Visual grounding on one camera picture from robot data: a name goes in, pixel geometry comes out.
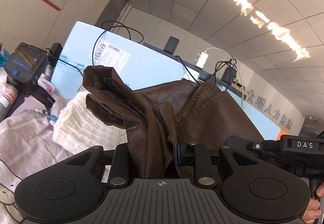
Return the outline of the person's right hand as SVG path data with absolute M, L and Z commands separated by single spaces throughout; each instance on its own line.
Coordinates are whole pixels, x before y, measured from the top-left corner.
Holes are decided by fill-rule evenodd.
M 317 188 L 316 190 L 316 196 L 318 198 L 323 197 L 323 183 Z M 306 208 L 306 211 L 304 215 L 302 216 L 302 220 L 305 223 L 314 223 L 322 214 L 320 210 L 320 202 L 317 201 L 316 199 L 311 198 L 310 202 L 308 204 L 308 207 Z

